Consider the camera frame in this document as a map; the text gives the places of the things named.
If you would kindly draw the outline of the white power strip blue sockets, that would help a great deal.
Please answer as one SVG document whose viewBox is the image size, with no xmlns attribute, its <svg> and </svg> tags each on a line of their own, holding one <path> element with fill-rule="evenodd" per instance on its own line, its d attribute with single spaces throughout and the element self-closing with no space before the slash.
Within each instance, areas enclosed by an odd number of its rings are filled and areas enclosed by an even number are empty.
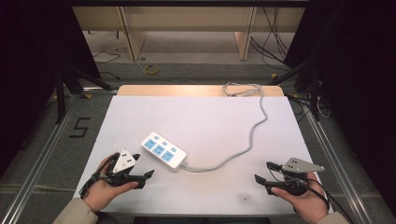
<svg viewBox="0 0 396 224">
<path fill-rule="evenodd" d="M 187 160 L 187 153 L 184 150 L 158 133 L 150 133 L 141 142 L 141 147 L 173 171 L 177 171 Z"/>
</svg>

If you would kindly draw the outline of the black curtain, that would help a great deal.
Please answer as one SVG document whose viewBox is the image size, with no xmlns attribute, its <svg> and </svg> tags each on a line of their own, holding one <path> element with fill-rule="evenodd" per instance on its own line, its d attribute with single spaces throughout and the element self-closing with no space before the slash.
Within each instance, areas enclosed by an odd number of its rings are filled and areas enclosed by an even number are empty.
<svg viewBox="0 0 396 224">
<path fill-rule="evenodd" d="M 53 0 L 0 0 L 0 177 L 56 85 L 76 67 L 99 77 L 72 7 Z"/>
<path fill-rule="evenodd" d="M 286 62 L 302 63 L 341 7 L 322 44 L 321 93 L 396 216 L 396 0 L 308 0 Z"/>
</svg>

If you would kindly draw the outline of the aluminium floor rail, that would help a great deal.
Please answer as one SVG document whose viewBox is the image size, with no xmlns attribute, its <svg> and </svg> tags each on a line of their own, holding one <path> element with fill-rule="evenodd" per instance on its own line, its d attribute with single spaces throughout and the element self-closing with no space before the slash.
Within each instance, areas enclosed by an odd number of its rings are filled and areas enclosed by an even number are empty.
<svg viewBox="0 0 396 224">
<path fill-rule="evenodd" d="M 333 173 L 340 185 L 341 190 L 346 196 L 346 200 L 348 205 L 356 218 L 357 224 L 374 224 L 371 219 L 368 210 L 359 196 L 357 190 L 354 188 L 351 179 L 347 175 L 347 171 L 343 164 L 339 161 L 338 156 L 332 144 L 329 140 L 329 137 L 325 133 L 322 125 L 319 121 L 315 119 L 312 113 L 308 110 L 306 106 L 304 106 L 305 117 L 310 123 L 311 128 L 313 129 L 322 150 L 324 151 L 325 157 L 328 160 L 330 166 L 332 167 Z"/>
<path fill-rule="evenodd" d="M 36 158 L 34 165 L 29 169 L 29 173 L 24 179 L 23 183 L 19 187 L 16 187 L 15 197 L 10 202 L 10 205 L 7 208 L 7 211 L 4 213 L 4 216 L 0 219 L 0 224 L 16 224 L 18 222 L 24 207 L 34 192 L 37 181 L 42 175 L 50 159 L 50 156 L 55 149 L 62 132 L 64 131 L 66 123 L 70 119 L 70 114 L 73 112 L 73 109 L 78 101 L 78 95 L 72 95 L 68 99 L 65 115 L 60 119 L 59 122 L 55 124 L 54 128 L 51 130 L 46 144 L 40 149 L 40 154 Z"/>
</svg>

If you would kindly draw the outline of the white table mat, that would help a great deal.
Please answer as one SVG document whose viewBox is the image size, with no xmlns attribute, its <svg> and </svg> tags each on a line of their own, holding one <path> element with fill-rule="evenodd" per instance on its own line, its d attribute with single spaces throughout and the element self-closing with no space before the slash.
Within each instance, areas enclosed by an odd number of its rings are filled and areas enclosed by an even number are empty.
<svg viewBox="0 0 396 224">
<path fill-rule="evenodd" d="M 173 171 L 141 147 L 158 133 L 187 153 Z M 268 161 L 310 161 L 289 100 L 275 97 L 115 96 L 80 180 L 99 162 L 128 149 L 140 154 L 132 170 L 153 176 L 142 189 L 117 197 L 108 213 L 144 217 L 281 217 L 292 206 L 267 194 L 254 175 L 272 178 Z"/>
</svg>

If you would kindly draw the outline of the person's left hand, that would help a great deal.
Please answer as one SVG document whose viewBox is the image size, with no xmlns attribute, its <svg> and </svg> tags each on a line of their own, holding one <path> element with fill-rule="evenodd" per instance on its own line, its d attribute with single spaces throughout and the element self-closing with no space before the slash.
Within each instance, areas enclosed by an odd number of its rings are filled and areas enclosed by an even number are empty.
<svg viewBox="0 0 396 224">
<path fill-rule="evenodd" d="M 137 185 L 137 182 L 130 182 L 122 186 L 112 187 L 104 179 L 100 179 L 88 188 L 83 197 L 83 202 L 87 204 L 94 213 L 97 213 L 106 208 L 117 196 L 135 189 Z"/>
</svg>

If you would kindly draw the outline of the person's right hand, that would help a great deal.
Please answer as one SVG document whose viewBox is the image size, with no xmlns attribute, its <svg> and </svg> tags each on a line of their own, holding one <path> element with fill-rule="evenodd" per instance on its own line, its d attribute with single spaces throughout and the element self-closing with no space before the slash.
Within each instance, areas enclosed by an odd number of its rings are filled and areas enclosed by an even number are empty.
<svg viewBox="0 0 396 224">
<path fill-rule="evenodd" d="M 327 204 L 314 192 L 308 190 L 301 196 L 294 196 L 279 188 L 271 188 L 275 196 L 289 202 L 296 213 L 308 224 L 318 224 L 329 214 Z"/>
</svg>

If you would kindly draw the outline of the yellow-green tape roll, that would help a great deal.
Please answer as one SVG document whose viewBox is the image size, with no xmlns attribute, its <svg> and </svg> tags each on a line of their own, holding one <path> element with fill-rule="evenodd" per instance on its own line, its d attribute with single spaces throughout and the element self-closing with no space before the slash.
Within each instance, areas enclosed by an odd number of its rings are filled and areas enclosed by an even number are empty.
<svg viewBox="0 0 396 224">
<path fill-rule="evenodd" d="M 156 64 L 148 64 L 144 68 L 144 72 L 148 76 L 154 76 L 159 73 L 160 67 Z"/>
</svg>

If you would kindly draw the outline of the black metal stand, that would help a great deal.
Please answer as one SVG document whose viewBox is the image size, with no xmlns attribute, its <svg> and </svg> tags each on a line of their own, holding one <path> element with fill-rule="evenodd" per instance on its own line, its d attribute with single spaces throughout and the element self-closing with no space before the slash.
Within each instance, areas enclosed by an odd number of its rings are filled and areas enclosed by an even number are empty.
<svg viewBox="0 0 396 224">
<path fill-rule="evenodd" d="M 304 60 L 300 65 L 292 68 L 289 72 L 268 83 L 268 86 L 276 86 L 298 75 L 294 88 L 303 91 L 310 88 L 310 109 L 316 121 L 319 121 L 318 112 L 318 69 L 312 59 Z"/>
<path fill-rule="evenodd" d="M 83 92 L 83 88 L 78 81 L 80 78 L 86 79 L 106 91 L 114 90 L 114 87 L 106 84 L 99 77 L 95 77 L 74 65 L 68 64 L 61 66 L 55 73 L 55 92 L 58 109 L 57 124 L 62 121 L 66 112 L 64 88 L 67 88 L 72 94 L 81 94 Z"/>
</svg>

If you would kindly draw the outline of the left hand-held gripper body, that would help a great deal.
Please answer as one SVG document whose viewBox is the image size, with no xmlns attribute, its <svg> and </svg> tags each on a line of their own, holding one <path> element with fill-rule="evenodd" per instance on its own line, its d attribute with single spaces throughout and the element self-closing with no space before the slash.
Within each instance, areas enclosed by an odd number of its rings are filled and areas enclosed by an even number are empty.
<svg viewBox="0 0 396 224">
<path fill-rule="evenodd" d="M 112 187 L 122 186 L 126 183 L 137 182 L 137 189 L 142 189 L 146 180 L 142 175 L 130 175 L 135 166 L 133 155 L 125 148 L 118 152 L 110 160 L 110 164 L 106 168 L 106 181 Z"/>
</svg>

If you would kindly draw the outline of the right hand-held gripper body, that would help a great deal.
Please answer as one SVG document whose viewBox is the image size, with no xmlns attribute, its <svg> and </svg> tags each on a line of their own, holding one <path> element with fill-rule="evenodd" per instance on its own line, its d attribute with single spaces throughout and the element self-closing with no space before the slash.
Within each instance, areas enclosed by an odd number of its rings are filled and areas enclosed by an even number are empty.
<svg viewBox="0 0 396 224">
<path fill-rule="evenodd" d="M 291 195 L 301 196 L 307 192 L 308 179 L 306 174 L 310 172 L 323 172 L 325 170 L 321 165 L 297 158 L 290 158 L 285 164 L 279 165 L 282 166 L 282 170 L 275 172 L 280 172 L 284 180 L 276 182 L 266 181 L 265 188 L 269 195 L 273 195 L 271 188 L 279 188 Z"/>
</svg>

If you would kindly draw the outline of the light wooden desk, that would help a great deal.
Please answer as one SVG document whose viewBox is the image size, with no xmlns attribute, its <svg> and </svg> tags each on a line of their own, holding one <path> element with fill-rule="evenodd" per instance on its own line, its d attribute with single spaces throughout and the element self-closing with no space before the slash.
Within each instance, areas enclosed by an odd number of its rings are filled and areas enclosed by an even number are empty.
<svg viewBox="0 0 396 224">
<path fill-rule="evenodd" d="M 295 33 L 302 7 L 74 7 L 83 31 L 120 31 L 138 58 L 147 32 L 233 32 L 239 58 L 248 57 L 251 34 L 276 28 Z"/>
</svg>

